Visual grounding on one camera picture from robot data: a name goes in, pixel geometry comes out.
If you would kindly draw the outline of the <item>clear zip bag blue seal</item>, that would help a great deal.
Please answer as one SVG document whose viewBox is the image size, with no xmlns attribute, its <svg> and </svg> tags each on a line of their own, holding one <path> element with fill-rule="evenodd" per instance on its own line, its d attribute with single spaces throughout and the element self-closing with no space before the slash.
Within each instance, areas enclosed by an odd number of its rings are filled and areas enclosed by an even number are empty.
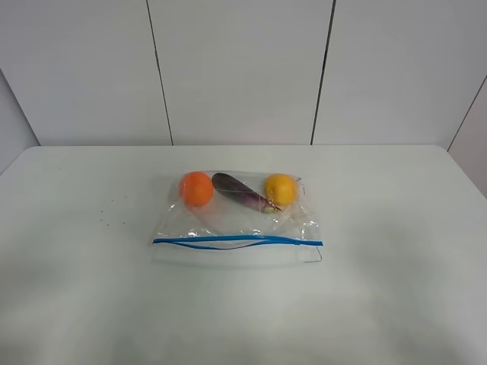
<svg viewBox="0 0 487 365">
<path fill-rule="evenodd" d="M 264 198 L 264 182 L 276 174 L 200 172 L 211 180 L 215 173 L 231 175 Z M 185 205 L 178 185 L 187 173 L 178 176 L 162 197 L 163 211 L 151 241 L 158 260 L 217 268 L 272 268 L 322 261 L 320 226 L 300 177 L 286 174 L 298 184 L 296 200 L 290 205 L 276 205 L 282 212 L 265 214 L 233 202 L 215 189 L 208 204 Z"/>
</svg>

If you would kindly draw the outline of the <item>purple eggplant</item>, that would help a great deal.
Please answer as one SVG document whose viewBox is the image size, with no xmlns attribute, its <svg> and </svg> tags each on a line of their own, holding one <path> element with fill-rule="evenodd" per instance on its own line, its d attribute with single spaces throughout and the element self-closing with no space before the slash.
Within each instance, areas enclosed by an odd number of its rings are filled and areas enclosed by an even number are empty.
<svg viewBox="0 0 487 365">
<path fill-rule="evenodd" d="M 226 173 L 215 173 L 212 176 L 212 185 L 224 197 L 254 211 L 265 214 L 282 212 L 281 208 L 271 203 L 270 200 Z"/>
</svg>

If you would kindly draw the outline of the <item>yellow lemon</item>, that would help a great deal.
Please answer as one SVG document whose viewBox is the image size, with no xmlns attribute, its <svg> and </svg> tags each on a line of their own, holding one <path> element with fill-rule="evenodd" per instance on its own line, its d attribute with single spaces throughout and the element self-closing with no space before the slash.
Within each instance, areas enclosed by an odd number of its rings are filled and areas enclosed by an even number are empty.
<svg viewBox="0 0 487 365">
<path fill-rule="evenodd" d="M 290 205 L 298 196 L 296 180 L 286 174 L 277 173 L 268 176 L 263 187 L 267 199 L 275 205 Z"/>
</svg>

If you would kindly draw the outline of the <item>orange fruit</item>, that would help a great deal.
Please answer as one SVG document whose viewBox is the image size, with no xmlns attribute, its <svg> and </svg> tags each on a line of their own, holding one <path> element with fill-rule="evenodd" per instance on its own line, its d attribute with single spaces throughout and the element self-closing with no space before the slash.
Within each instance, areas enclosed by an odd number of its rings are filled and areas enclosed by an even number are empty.
<svg viewBox="0 0 487 365">
<path fill-rule="evenodd" d="M 178 190 L 179 197 L 190 207 L 202 207 L 208 204 L 214 194 L 210 177 L 200 171 L 185 174 L 180 180 Z"/>
</svg>

